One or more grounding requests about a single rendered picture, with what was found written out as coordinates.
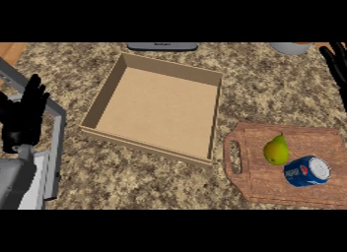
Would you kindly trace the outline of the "green pear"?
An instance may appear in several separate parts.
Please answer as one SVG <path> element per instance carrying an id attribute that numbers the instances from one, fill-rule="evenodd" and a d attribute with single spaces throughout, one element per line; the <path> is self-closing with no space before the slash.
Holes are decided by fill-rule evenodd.
<path id="1" fill-rule="evenodd" d="M 265 144 L 263 158 L 274 165 L 282 165 L 287 162 L 290 158 L 290 150 L 282 135 L 275 136 L 274 139 Z"/>

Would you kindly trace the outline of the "dark grey flat appliance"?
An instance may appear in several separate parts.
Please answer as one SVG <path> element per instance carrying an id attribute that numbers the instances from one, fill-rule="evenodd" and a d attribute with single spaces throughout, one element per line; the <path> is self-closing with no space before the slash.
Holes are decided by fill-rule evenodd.
<path id="1" fill-rule="evenodd" d="M 191 51 L 195 50 L 195 42 L 129 42 L 127 48 L 140 51 Z"/>

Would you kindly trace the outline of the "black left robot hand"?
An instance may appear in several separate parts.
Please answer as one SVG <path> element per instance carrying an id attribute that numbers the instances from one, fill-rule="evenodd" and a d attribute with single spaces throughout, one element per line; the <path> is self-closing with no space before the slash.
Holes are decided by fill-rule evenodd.
<path id="1" fill-rule="evenodd" d="M 3 152 L 15 154 L 20 145 L 34 146 L 40 141 L 43 111 L 49 93 L 41 78 L 32 74 L 19 101 L 0 92 L 0 123 Z"/>

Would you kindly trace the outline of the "brown wooden cutting board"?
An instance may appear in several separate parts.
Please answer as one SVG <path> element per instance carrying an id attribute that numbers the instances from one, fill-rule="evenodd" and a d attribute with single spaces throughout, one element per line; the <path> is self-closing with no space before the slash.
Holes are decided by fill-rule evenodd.
<path id="1" fill-rule="evenodd" d="M 274 165 L 263 147 L 278 136 L 290 157 Z M 223 170 L 247 201 L 347 209 L 347 150 L 336 130 L 240 122 L 223 138 L 223 159 L 231 143 L 238 146 L 240 171 L 229 162 Z"/>

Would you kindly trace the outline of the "blue soda can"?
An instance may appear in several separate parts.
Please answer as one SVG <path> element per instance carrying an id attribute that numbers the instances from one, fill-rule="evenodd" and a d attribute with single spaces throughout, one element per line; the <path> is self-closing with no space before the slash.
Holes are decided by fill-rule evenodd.
<path id="1" fill-rule="evenodd" d="M 284 177 L 296 187 L 319 185 L 330 178 L 330 167 L 319 157 L 305 156 L 284 165 Z"/>

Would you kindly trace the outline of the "open cardboard box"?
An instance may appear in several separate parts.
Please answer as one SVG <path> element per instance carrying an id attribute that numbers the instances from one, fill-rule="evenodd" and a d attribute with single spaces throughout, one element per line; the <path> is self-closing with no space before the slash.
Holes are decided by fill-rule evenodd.
<path id="1" fill-rule="evenodd" d="M 80 128 L 90 136 L 208 166 L 222 73 L 121 54 Z"/>

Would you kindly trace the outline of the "pale grey round container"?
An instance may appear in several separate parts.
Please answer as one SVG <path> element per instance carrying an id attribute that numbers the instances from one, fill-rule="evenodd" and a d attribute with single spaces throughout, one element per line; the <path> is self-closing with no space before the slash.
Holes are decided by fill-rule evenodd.
<path id="1" fill-rule="evenodd" d="M 293 42 L 271 42 L 271 47 L 285 55 L 300 55 L 309 48 L 309 43 L 297 44 Z"/>

